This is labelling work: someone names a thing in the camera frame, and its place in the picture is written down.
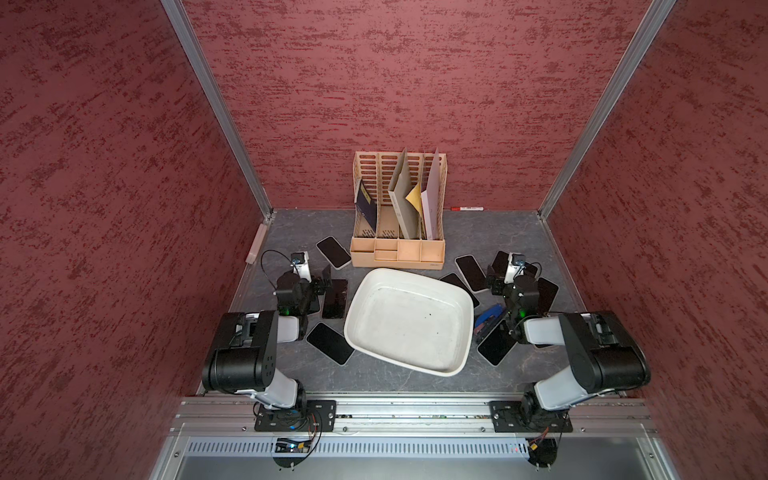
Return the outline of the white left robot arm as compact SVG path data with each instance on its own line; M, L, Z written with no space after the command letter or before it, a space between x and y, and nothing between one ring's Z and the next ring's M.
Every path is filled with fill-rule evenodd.
M304 388L277 368L277 346L305 337L308 316L319 310L319 298L330 287L327 278L286 272L277 281L274 308L224 314L203 363L203 388L304 415Z

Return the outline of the white plastic storage tray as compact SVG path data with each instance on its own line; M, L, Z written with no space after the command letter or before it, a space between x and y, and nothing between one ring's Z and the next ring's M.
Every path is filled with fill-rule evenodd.
M463 289L423 275L377 268L351 300L344 337L373 358L452 377L469 356L474 304Z

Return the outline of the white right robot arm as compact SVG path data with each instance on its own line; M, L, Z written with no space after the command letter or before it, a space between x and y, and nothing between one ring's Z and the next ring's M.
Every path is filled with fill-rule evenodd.
M527 423L595 396L647 385L651 372L637 342L610 312L558 313L540 308L540 280L521 273L509 281L491 273L491 292L501 295L507 313L495 332L514 345L562 346L568 365L528 386L518 408Z

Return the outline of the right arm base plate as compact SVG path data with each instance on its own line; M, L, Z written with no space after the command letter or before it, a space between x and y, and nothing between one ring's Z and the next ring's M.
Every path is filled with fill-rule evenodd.
M490 419L496 433L538 435L545 430L571 433L568 410L549 411L528 401L490 401Z

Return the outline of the dark phone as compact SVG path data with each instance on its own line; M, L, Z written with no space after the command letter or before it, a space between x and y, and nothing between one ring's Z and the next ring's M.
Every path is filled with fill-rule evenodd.
M498 251L491 263L491 268L496 276L505 276L509 265L509 253Z

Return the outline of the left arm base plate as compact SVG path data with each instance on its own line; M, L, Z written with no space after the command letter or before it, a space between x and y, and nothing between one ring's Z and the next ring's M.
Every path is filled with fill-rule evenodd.
M292 408L278 409L256 404L253 429L256 432L332 432L336 407L334 400L300 400Z

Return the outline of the large pink case phone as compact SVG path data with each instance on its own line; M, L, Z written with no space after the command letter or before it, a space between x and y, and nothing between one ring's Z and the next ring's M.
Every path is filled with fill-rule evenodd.
M479 344L478 352L490 365L497 367L517 343L514 330L502 321Z

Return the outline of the white case phone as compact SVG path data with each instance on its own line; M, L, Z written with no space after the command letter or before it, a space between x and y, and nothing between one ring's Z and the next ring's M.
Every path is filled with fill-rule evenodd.
M527 276L538 278L540 275L541 265L539 262L526 263L523 269L523 273Z
M473 255L457 257L455 263L473 293L479 293L488 288L486 274Z
M350 253L333 236L322 239L316 247L336 270L344 268L352 261Z

